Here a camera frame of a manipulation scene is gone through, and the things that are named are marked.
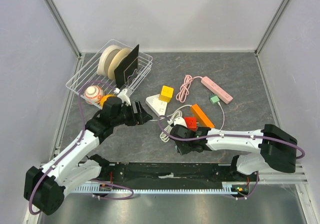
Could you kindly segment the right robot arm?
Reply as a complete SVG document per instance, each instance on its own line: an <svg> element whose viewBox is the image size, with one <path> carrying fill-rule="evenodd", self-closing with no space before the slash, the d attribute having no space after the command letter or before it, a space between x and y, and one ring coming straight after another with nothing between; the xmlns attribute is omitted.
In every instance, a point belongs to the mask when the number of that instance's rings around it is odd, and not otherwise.
<svg viewBox="0 0 320 224"><path fill-rule="evenodd" d="M273 124L252 131L224 131L209 127L192 131L178 124L170 131L170 138L182 155L193 151L244 151L245 155L236 156L229 168L230 177L236 181L266 168L283 173L296 170L298 142Z"/></svg>

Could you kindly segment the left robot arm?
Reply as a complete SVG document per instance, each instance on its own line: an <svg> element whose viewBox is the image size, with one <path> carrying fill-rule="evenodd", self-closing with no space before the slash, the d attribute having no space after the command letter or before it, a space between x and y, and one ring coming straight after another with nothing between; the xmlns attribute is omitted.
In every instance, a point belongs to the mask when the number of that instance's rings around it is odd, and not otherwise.
<svg viewBox="0 0 320 224"><path fill-rule="evenodd" d="M26 172L23 196L29 202L30 214L51 215L83 183L94 178L106 180L109 162L99 155L90 157L83 166L78 163L112 135L115 127L143 125L150 120L152 116L139 101L128 104L119 97L107 98L68 147L42 167L32 166Z"/></svg>

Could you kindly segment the yellow cube plug adapter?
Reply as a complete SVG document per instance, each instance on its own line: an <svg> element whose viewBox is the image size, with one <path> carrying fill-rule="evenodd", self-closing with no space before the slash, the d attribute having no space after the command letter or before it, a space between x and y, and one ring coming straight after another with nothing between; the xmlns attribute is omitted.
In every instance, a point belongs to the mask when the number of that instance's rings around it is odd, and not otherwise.
<svg viewBox="0 0 320 224"><path fill-rule="evenodd" d="M159 100L169 103L173 97L173 94L174 88L163 85L159 95Z"/></svg>

